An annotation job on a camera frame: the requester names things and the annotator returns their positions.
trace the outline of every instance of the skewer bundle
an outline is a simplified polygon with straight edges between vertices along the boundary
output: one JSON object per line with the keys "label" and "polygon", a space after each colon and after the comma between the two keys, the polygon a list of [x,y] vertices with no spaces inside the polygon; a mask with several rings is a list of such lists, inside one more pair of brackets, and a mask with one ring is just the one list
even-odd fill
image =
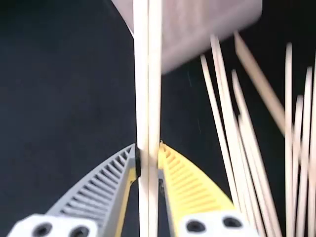
{"label": "skewer bundle", "polygon": [[[239,109],[239,115],[236,117],[220,44],[214,36],[211,36],[211,46],[224,124],[220,119],[204,55],[201,56],[201,64],[233,203],[258,230],[261,237],[281,237],[263,158],[237,73],[232,71],[234,95]],[[316,83],[312,93],[312,69],[307,69],[304,97],[299,95],[296,100],[293,126],[292,46],[289,44],[286,49],[285,109],[238,34],[235,34],[235,47],[237,56],[285,137],[286,236],[303,237],[307,221],[308,237],[314,237],[316,233],[316,182],[313,176],[316,166]]]}

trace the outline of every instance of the wooden skewer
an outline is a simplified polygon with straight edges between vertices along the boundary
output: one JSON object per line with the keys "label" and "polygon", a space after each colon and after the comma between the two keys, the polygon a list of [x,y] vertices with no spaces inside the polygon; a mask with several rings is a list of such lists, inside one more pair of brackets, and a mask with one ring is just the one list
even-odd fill
{"label": "wooden skewer", "polygon": [[233,88],[234,88],[234,93],[235,93],[235,97],[236,97],[236,101],[239,107],[239,111],[241,114],[241,118],[242,121],[245,124],[245,128],[247,130],[248,135],[250,136],[249,138],[249,143],[248,145],[250,145],[251,150],[252,150],[252,155],[254,157],[254,162],[255,162],[255,166],[256,166],[256,170],[254,168],[251,169],[251,174],[253,176],[253,178],[258,175],[259,176],[259,183],[255,183],[255,186],[260,186],[262,187],[262,191],[263,191],[263,196],[260,197],[262,194],[258,193],[257,196],[258,198],[264,198],[265,203],[267,205],[268,208],[268,212],[269,212],[269,220],[266,220],[267,224],[272,224],[273,227],[273,231],[274,231],[274,235],[271,235],[271,233],[269,233],[270,231],[270,227],[267,226],[266,224],[266,230],[268,232],[268,236],[276,236],[276,237],[281,237],[282,233],[281,233],[281,229],[280,229],[280,225],[278,222],[278,218],[277,218],[277,212],[276,212],[276,208],[274,205],[274,201],[272,198],[272,194],[271,194],[271,190],[269,187],[269,183],[268,183],[268,179],[267,179],[267,174],[266,171],[264,169],[264,165],[262,162],[262,157],[260,154],[260,150],[259,150],[259,145],[255,136],[255,132],[253,130],[253,126],[251,123],[251,119],[250,119],[250,115],[246,106],[246,102],[240,87],[240,84],[238,82],[238,78],[237,78],[237,74],[233,72]]}
{"label": "wooden skewer", "polygon": [[303,139],[302,139],[302,158],[301,175],[298,195],[298,211],[296,236],[304,236],[305,231],[305,213],[307,197],[307,173],[308,173],[308,154],[310,144],[310,116],[311,116],[311,92],[312,92],[312,69],[308,68],[306,72],[305,92],[304,92],[304,110],[303,110]]}
{"label": "wooden skewer", "polygon": [[247,175],[246,175],[246,169],[248,169],[248,163],[246,161],[246,154],[245,154],[245,151],[244,151],[243,146],[242,146],[242,141],[241,141],[241,137],[240,137],[240,133],[239,133],[239,126],[238,126],[238,123],[237,123],[235,116],[234,116],[234,122],[235,122],[235,129],[236,129],[237,137],[238,137],[238,145],[239,145],[240,154],[241,154],[240,170],[244,174],[245,185],[244,185],[244,189],[242,191],[243,191],[243,197],[245,200],[245,208],[247,211],[247,217],[248,217],[248,221],[249,221],[250,225],[253,228],[256,228],[255,217],[254,217],[252,204],[251,204],[252,200],[250,198],[250,187],[249,187],[249,183],[248,183]]}
{"label": "wooden skewer", "polygon": [[238,33],[235,33],[235,50],[238,58],[240,59],[243,67],[249,74],[254,86],[259,92],[263,102],[270,111],[273,119],[278,125],[282,134],[285,134],[285,113],[284,108],[274,93],[272,87],[268,83],[265,75],[261,71],[256,60],[252,56],[250,50],[246,46]]}
{"label": "wooden skewer", "polygon": [[[303,96],[299,95],[296,100],[295,122],[294,122],[294,138],[293,138],[293,213],[296,213],[297,201],[297,181],[298,181],[298,156],[301,149],[301,127],[303,116]],[[293,224],[295,225],[295,216],[293,216]]]}
{"label": "wooden skewer", "polygon": [[211,108],[215,120],[215,126],[216,126],[216,131],[219,139],[219,144],[221,147],[222,155],[223,155],[223,161],[225,165],[225,170],[227,174],[227,179],[228,179],[228,184],[231,190],[231,195],[233,199],[233,204],[234,206],[239,209],[239,202],[238,202],[238,196],[237,196],[237,191],[236,191],[236,185],[235,185],[235,180],[234,180],[234,175],[233,175],[233,170],[232,170],[232,165],[230,161],[230,157],[228,154],[228,149],[225,141],[225,135],[222,127],[222,122],[220,118],[220,114],[218,111],[217,103],[216,103],[216,98],[214,94],[214,89],[211,81],[211,76],[209,74],[208,66],[207,66],[207,61],[204,55],[201,56],[201,64],[202,64],[202,69],[203,69],[203,74],[204,74],[204,79],[205,79],[205,84],[208,92],[208,97],[209,101],[211,103]]}
{"label": "wooden skewer", "polygon": [[[220,62],[217,56],[217,54],[220,53],[220,49],[218,50],[219,42],[218,42],[218,39],[216,39],[214,36],[211,36],[211,46],[212,46],[212,52],[213,52],[213,61],[214,61],[214,66],[215,66],[219,97],[220,97],[222,113],[223,113],[224,126],[225,126],[226,131],[232,131],[233,123],[232,123],[232,120],[230,120],[230,118],[233,117],[233,109],[229,107],[231,106],[231,103],[230,102],[227,103],[225,99],[222,81],[226,77],[226,73],[225,73],[225,69],[222,71],[221,66],[219,65]],[[231,161],[232,161],[232,168],[234,172],[236,190],[237,190],[237,195],[238,195],[238,206],[236,206],[236,208],[240,210],[242,213],[245,213],[246,210],[245,210],[245,204],[243,200],[243,193],[242,193],[242,187],[241,187],[242,180],[240,179],[238,163],[237,163],[238,158],[235,158],[237,155],[237,152],[235,150],[235,144],[234,144],[235,142],[232,136],[227,136],[227,141],[228,141],[230,157],[233,157]]]}
{"label": "wooden skewer", "polygon": [[[242,124],[242,121],[241,121],[241,117],[240,116],[238,117],[238,121],[239,121],[239,130],[241,131],[240,125]],[[246,160],[246,154],[245,154],[245,150],[244,150],[244,147],[243,147],[243,144],[242,144],[242,140],[241,140],[240,134],[239,134],[238,138],[239,138],[240,148],[242,149],[241,157],[242,157],[243,167],[244,167],[244,171],[245,171],[245,175],[246,175],[246,182],[247,182],[247,186],[248,186],[248,189],[249,189],[250,204],[252,206],[252,214],[254,215],[254,219],[255,219],[254,220],[255,221],[255,226],[257,227],[257,230],[259,232],[259,236],[260,237],[266,237],[266,232],[265,232],[265,229],[264,229],[264,226],[263,226],[263,223],[262,223],[260,209],[259,209],[259,205],[258,205],[255,189],[253,187],[253,183],[252,183],[252,179],[251,179],[251,175],[250,175],[250,170],[249,170],[248,162]]]}
{"label": "wooden skewer", "polygon": [[294,235],[292,199],[292,45],[289,44],[285,56],[285,210],[287,237]]}
{"label": "wooden skewer", "polygon": [[261,213],[262,213],[262,217],[263,217],[263,222],[266,226],[267,236],[273,237],[274,231],[272,229],[272,224],[271,224],[271,220],[269,218],[268,208],[267,208],[266,202],[264,200],[264,194],[262,191],[262,187],[260,185],[260,180],[259,180],[256,164],[254,161],[254,156],[253,156],[253,153],[251,150],[251,145],[249,143],[250,136],[249,136],[249,133],[248,133],[241,117],[239,118],[239,128],[240,128],[242,143],[244,144],[245,151],[246,151],[246,157],[247,157],[247,160],[249,163],[249,168],[250,168],[251,176],[253,179],[253,184],[254,184],[257,198],[259,201],[259,205],[260,205],[260,209],[261,209]]}
{"label": "wooden skewer", "polygon": [[228,87],[228,82],[227,82],[227,77],[226,77],[223,55],[221,51],[221,46],[219,44],[219,40],[215,37],[211,37],[211,41],[212,41],[212,45],[215,46],[215,50],[216,50],[215,56],[217,59],[217,65],[219,67],[220,76],[221,76],[220,81],[217,79],[217,82],[219,86],[222,87],[224,104],[227,110],[226,119],[229,123],[229,132],[226,133],[227,135],[226,137],[227,137],[227,140],[229,141],[228,145],[231,147],[230,151],[234,151],[234,155],[232,156],[231,154],[231,159],[232,159],[234,175],[238,180],[237,193],[238,193],[238,198],[239,198],[239,203],[240,203],[240,209],[242,213],[247,214],[247,209],[246,209],[247,203],[245,203],[246,200],[244,198],[244,195],[245,193],[248,192],[248,189],[246,185],[245,174],[243,170],[241,169],[243,166],[242,166],[242,160],[241,160],[240,147],[238,144],[237,130],[236,130],[235,121],[234,121],[235,114],[233,111],[232,100],[229,93],[229,87]]}
{"label": "wooden skewer", "polygon": [[308,237],[315,237],[315,203],[316,183],[312,177],[316,164],[316,59],[314,67],[313,103],[312,103],[312,127],[311,127],[311,159],[308,189]]}
{"label": "wooden skewer", "polygon": [[148,163],[148,1],[133,1],[137,147],[141,157],[138,179],[140,237],[149,231]]}
{"label": "wooden skewer", "polygon": [[148,16],[148,139],[149,230],[158,234],[158,151],[160,143],[162,0],[149,0]]}

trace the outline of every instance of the black surface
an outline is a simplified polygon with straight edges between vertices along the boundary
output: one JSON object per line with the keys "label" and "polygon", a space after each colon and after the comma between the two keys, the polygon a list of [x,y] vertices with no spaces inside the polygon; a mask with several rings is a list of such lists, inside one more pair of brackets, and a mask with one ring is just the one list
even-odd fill
{"label": "black surface", "polygon": [[[314,6],[263,2],[261,19],[241,35],[283,103],[286,43],[293,42],[294,95],[314,64]],[[284,138],[233,39],[222,50],[227,74],[235,68],[239,75],[284,230]],[[0,236],[45,213],[104,158],[135,142],[133,60],[132,37],[109,0],[0,2]],[[164,76],[161,138],[229,193],[198,58]],[[139,235],[137,193],[133,184],[122,236]],[[168,236],[159,202],[159,236]]]}

